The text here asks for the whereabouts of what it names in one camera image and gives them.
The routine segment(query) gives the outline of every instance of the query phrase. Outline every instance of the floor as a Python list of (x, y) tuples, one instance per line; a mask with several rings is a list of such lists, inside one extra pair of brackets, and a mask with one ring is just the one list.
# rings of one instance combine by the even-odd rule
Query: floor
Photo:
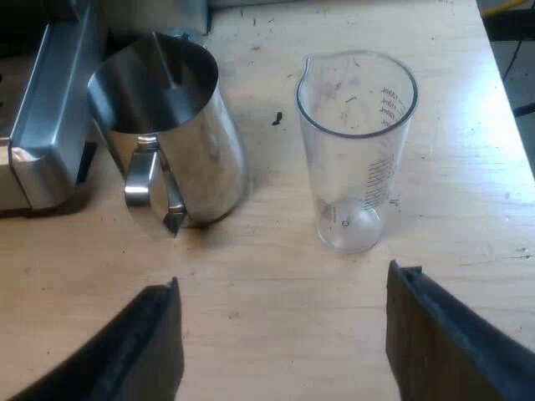
[[(502, 4), (506, 0), (476, 1), (480, 10), (484, 10)], [(529, 0), (518, 9), (530, 8), (533, 1), (535, 0)], [(491, 46), (500, 74), (503, 76), (517, 42), (491, 42)], [(512, 108), (535, 102), (535, 41), (522, 42), (517, 59), (503, 84)], [(532, 172), (535, 172), (535, 113), (518, 117), (516, 120)]]

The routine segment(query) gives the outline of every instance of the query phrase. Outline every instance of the small black speck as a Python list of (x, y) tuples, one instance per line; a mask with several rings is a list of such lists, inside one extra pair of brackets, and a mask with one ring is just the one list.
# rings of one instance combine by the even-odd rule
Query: small black speck
[(283, 112), (282, 111), (278, 111), (277, 112), (277, 117), (276, 117), (275, 121), (273, 121), (271, 123), (271, 125), (279, 125), (280, 122), (281, 122), (281, 119), (283, 119)]

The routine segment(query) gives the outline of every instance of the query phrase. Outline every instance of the stainless steel appliance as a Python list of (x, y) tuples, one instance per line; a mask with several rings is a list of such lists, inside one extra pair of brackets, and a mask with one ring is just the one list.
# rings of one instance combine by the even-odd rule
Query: stainless steel appliance
[(242, 144), (203, 46), (152, 33), (106, 60), (88, 92), (126, 204), (147, 230), (162, 231), (163, 222), (176, 234), (185, 216), (188, 226), (204, 226), (239, 201)]
[(3, 0), (0, 23), (0, 211), (48, 209), (74, 192), (107, 29), (92, 0)]

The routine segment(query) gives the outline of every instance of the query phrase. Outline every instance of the wooden tabletop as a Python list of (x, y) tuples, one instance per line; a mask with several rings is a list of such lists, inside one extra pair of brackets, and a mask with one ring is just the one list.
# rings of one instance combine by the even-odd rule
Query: wooden tabletop
[[(535, 190), (473, 0), (228, 8), (207, 45), (247, 148), (247, 198), (209, 230), (151, 239), (101, 148), (77, 207), (1, 219), (0, 398), (173, 276), (182, 400), (398, 399), (385, 356), (394, 258), (535, 348)], [(358, 48), (408, 64), (420, 103), (383, 238), (340, 255), (313, 226), (293, 96), (305, 54)]]

